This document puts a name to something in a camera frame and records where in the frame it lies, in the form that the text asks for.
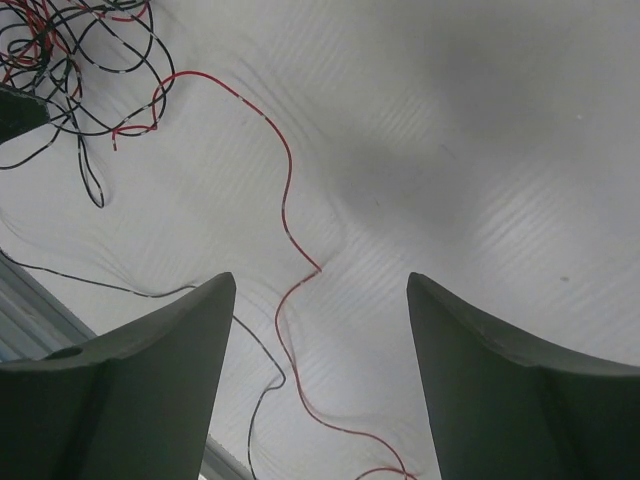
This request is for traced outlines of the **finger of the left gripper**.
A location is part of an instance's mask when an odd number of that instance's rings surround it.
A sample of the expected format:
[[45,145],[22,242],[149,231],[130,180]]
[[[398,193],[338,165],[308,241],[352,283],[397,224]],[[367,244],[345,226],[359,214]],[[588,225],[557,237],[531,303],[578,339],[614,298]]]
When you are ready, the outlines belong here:
[[48,123],[44,99],[4,84],[1,85],[0,96],[1,144]]

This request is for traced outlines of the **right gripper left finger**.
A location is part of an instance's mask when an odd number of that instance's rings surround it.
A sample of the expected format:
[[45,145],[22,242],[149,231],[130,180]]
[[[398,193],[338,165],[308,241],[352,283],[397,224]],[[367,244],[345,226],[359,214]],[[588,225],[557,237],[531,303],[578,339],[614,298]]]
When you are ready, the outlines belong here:
[[222,273],[83,344],[4,363],[2,477],[197,478],[234,304]]

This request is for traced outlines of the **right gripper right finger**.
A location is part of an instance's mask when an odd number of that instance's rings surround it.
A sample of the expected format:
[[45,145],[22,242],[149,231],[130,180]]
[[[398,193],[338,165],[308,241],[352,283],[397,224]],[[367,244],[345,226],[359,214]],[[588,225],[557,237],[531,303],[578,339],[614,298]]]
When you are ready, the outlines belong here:
[[546,341],[428,277],[410,323],[445,479],[635,479],[639,370]]

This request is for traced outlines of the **red orange wire ball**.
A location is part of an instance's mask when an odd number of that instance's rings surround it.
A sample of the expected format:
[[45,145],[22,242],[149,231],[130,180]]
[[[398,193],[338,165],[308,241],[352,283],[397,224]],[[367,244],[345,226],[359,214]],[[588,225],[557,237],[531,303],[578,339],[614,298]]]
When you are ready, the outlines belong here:
[[[109,115],[90,101],[92,74],[121,79],[143,73],[156,86],[150,100],[131,112]],[[1,85],[40,97],[48,108],[46,125],[1,144],[2,171],[26,166],[69,136],[84,190],[104,208],[107,194],[89,158],[89,140],[155,130],[176,73],[149,1],[2,2]]]

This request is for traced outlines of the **aluminium mounting rail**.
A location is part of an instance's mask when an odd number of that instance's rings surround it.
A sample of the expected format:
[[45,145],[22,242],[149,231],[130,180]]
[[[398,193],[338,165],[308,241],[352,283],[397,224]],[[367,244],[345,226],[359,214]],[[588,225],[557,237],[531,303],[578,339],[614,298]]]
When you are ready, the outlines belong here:
[[96,334],[25,269],[1,259],[1,360],[40,359]]

